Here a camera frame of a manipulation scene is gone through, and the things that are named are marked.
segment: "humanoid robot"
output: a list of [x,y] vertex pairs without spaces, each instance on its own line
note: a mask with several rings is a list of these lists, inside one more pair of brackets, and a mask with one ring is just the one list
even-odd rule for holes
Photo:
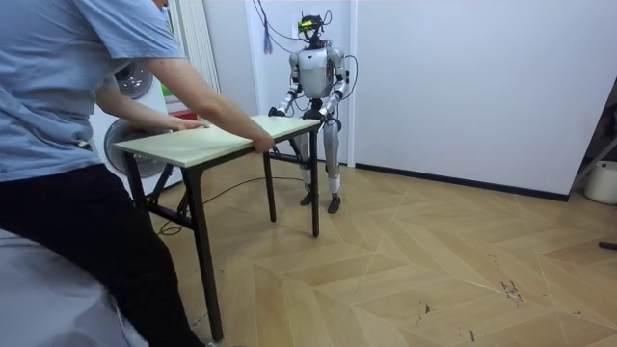
[[[349,71],[345,69],[343,58],[345,54],[340,48],[330,47],[330,43],[321,40],[324,22],[320,15],[308,15],[298,23],[298,31],[304,34],[308,46],[289,56],[291,67],[291,85],[289,91],[278,108],[270,109],[269,116],[286,117],[292,103],[302,97],[310,100],[310,107],[303,114],[303,119],[321,120],[326,149],[326,171],[328,187],[332,201],[328,207],[329,213],[336,213],[340,208],[340,174],[338,166],[338,132],[340,121],[334,117],[338,103],[345,97],[349,84]],[[309,135],[304,134],[290,141],[299,161],[309,159]],[[308,194],[300,201],[302,206],[310,204],[310,170],[301,166],[302,179]]]

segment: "person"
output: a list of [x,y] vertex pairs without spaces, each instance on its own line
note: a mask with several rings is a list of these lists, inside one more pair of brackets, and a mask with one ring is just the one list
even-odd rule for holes
[[3,4],[0,228],[93,275],[150,346],[194,347],[203,343],[187,322],[168,249],[140,218],[120,179],[79,145],[92,137],[88,117],[96,103],[143,126],[201,126],[121,95],[112,76],[139,60],[187,107],[253,140],[256,151],[274,141],[183,59],[161,15],[163,2]]

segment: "person's arm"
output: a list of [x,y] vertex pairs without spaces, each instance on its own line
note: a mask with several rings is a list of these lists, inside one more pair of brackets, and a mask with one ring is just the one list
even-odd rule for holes
[[270,134],[233,102],[211,89],[186,61],[168,58],[147,58],[141,61],[193,112],[227,132],[253,140],[259,152],[274,146]]
[[237,106],[215,93],[182,58],[168,23],[151,0],[72,0],[112,59],[141,59],[193,112],[223,130],[254,141],[257,151],[272,137]]
[[128,120],[131,123],[159,129],[185,130],[203,126],[197,120],[182,120],[156,112],[120,93],[115,79],[103,83],[96,91],[96,104],[106,114]]

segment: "herringbone parquet floor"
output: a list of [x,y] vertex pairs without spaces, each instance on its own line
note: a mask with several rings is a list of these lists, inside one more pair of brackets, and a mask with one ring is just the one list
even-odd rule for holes
[[[261,168],[250,156],[206,172],[204,197]],[[347,168],[342,182],[341,210],[328,215],[321,173],[318,239],[299,181],[276,180],[276,224],[263,181],[205,207],[225,346],[617,346],[617,252],[597,247],[617,242],[617,208]],[[209,336],[193,235],[163,239],[189,319]]]

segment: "white wall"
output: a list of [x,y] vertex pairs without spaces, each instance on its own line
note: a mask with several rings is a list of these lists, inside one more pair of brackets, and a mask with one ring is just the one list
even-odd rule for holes
[[221,93],[248,115],[257,114],[254,72],[244,2],[204,0]]
[[568,194],[617,74],[616,13],[360,1],[357,162]]
[[[281,100],[289,90],[289,53],[277,47],[274,43],[274,52],[271,55],[263,53],[263,25],[255,11],[251,0],[245,1],[246,15],[249,23],[250,40],[253,55],[253,70],[255,72],[257,90],[257,108],[259,113],[267,114],[270,107],[278,107]],[[263,8],[268,15],[268,21],[281,34],[291,36],[292,26],[297,27],[301,13],[321,14],[322,18],[326,10],[333,13],[333,21],[325,27],[323,39],[332,40],[334,46],[349,51],[349,2],[348,1],[262,1]],[[291,51],[299,51],[306,44],[300,41],[286,40],[272,33],[274,40]],[[298,100],[301,107],[306,107],[306,99]],[[348,103],[343,101],[339,108],[339,119],[343,123],[343,129],[339,133],[339,161],[347,162],[347,119]],[[302,116],[302,111],[296,110],[296,117]],[[288,144],[279,145],[282,152],[292,154]],[[323,141],[319,141],[320,158],[324,158]]]

